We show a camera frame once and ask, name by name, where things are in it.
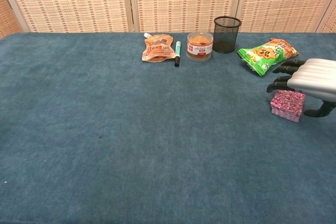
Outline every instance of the blue tablecloth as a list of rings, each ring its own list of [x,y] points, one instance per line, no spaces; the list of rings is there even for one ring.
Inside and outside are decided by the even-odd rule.
[[[272,115],[281,74],[191,61],[172,36],[179,68],[142,62],[138,33],[0,41],[0,222],[336,223],[336,112]],[[240,33],[236,50],[270,37],[336,59],[336,34]]]

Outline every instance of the snack bag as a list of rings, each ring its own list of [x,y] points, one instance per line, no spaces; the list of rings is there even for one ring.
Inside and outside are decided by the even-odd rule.
[[[299,55],[287,41],[283,39],[271,40],[259,47],[252,49],[240,49],[237,51],[241,59],[249,65],[249,67],[263,76],[267,70],[276,63],[280,63],[288,58]]]
[[[142,60],[148,62],[161,62],[175,58],[175,52],[171,48],[173,37],[168,34],[146,34],[146,50],[142,53]]]

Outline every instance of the green snack bag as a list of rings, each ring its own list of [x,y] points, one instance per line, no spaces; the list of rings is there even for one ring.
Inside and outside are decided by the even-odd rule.
[[[280,63],[288,58],[299,55],[284,39],[273,39],[259,47],[252,49],[240,49],[237,51],[241,59],[249,65],[249,67],[263,76],[267,70],[276,63]]]

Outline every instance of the small gift box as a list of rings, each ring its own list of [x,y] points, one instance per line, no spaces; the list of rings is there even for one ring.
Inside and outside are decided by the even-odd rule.
[[[278,90],[271,101],[272,114],[299,122],[304,101],[302,93]]]

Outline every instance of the plastic cup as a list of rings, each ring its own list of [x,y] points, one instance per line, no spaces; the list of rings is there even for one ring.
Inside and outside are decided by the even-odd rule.
[[[238,18],[221,16],[214,19],[214,45],[213,50],[221,53],[233,52],[239,27],[242,22]]]

